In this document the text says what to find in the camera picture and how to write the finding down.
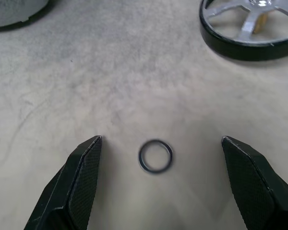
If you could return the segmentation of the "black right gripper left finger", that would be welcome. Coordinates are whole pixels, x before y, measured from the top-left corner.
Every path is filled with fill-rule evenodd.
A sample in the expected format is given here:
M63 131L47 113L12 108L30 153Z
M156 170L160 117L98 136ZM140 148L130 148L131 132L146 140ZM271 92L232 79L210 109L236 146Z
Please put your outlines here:
M24 230L87 230L101 150L101 136L77 146L45 186Z

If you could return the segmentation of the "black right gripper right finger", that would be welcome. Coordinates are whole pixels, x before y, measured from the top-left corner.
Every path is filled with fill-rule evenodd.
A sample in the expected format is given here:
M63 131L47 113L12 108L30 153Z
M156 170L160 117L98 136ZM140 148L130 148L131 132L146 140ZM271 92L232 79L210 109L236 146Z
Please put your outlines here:
M288 184L250 145L223 136L232 193L247 230L288 230Z

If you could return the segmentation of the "silver spoked rotor black rim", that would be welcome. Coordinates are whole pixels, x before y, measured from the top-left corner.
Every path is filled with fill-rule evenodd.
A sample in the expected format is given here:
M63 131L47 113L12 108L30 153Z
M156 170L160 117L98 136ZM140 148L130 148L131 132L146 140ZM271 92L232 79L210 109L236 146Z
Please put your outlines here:
M205 43L216 53L242 61L267 61L288 56L288 38L254 41L251 36L258 20L270 12L278 11L288 17L288 0L230 0L217 7L210 7L215 0L202 0L199 7L200 31ZM218 33L209 19L231 9L248 12L236 38Z

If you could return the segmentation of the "grey round motor housing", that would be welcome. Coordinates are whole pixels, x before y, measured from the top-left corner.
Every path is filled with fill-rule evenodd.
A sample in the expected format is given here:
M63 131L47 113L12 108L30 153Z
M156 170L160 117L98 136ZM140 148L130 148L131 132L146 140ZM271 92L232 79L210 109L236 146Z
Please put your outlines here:
M61 0L0 0L0 32L35 23L50 13Z

